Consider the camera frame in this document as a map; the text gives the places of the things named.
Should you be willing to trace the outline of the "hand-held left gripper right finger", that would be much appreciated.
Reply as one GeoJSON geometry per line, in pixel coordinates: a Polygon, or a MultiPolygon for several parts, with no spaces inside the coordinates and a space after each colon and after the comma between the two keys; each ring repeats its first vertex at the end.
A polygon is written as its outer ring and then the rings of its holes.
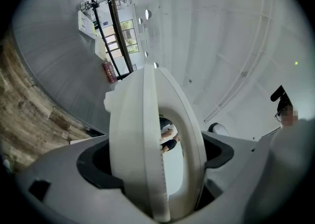
{"type": "Polygon", "coordinates": [[[204,190],[195,211],[174,224],[246,224],[246,211],[265,167],[271,137],[259,141],[204,131],[206,151],[220,151],[209,160],[204,190]]]}

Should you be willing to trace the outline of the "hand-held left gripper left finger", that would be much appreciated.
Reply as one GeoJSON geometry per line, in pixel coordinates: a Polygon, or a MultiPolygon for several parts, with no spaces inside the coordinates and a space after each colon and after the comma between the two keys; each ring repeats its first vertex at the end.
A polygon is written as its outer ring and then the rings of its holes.
{"type": "Polygon", "coordinates": [[[112,176],[109,139],[53,149],[15,177],[19,192],[49,224],[156,224],[112,176]]]}

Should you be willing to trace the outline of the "white telephone handset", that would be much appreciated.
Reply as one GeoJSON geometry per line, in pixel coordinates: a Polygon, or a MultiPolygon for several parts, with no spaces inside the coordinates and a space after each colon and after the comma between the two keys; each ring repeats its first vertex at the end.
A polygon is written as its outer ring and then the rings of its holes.
{"type": "Polygon", "coordinates": [[[203,186],[207,160],[193,109],[166,68],[147,64],[119,82],[104,100],[110,113],[109,149],[113,176],[124,182],[127,198],[158,222],[190,215],[203,186]],[[160,118],[177,128],[184,152],[183,181],[167,194],[160,118]]]}

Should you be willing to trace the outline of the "red book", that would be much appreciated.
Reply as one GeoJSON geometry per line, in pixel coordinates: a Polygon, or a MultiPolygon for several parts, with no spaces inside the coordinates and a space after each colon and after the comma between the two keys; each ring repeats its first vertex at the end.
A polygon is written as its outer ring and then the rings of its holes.
{"type": "Polygon", "coordinates": [[[104,62],[102,64],[103,66],[103,69],[106,73],[106,76],[109,80],[110,83],[115,83],[118,81],[117,77],[116,77],[116,74],[115,74],[115,71],[114,71],[114,68],[111,64],[111,62],[104,62]]]}

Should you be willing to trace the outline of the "beige book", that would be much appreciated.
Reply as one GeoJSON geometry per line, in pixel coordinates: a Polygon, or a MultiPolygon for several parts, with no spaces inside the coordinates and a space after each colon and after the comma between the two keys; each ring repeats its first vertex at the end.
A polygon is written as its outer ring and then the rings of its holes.
{"type": "Polygon", "coordinates": [[[94,52],[103,61],[107,60],[105,43],[100,36],[97,36],[94,41],[94,52]]]}

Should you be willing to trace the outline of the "white and yellow-green book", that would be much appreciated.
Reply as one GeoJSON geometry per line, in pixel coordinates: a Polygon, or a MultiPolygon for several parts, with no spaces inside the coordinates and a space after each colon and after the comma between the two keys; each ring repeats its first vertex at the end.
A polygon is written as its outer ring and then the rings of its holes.
{"type": "Polygon", "coordinates": [[[92,39],[97,38],[94,23],[81,10],[78,11],[78,29],[92,39]]]}

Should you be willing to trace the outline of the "silver desk lamp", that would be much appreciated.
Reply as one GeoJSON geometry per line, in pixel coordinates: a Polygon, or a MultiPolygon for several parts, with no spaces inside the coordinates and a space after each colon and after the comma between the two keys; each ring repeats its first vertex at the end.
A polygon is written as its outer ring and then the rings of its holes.
{"type": "Polygon", "coordinates": [[[115,3],[115,2],[120,2],[124,4],[125,6],[130,6],[132,4],[132,0],[94,0],[94,1],[87,1],[84,0],[80,3],[80,10],[82,12],[87,12],[90,9],[96,9],[99,8],[100,4],[105,2],[105,3],[115,3]]]}

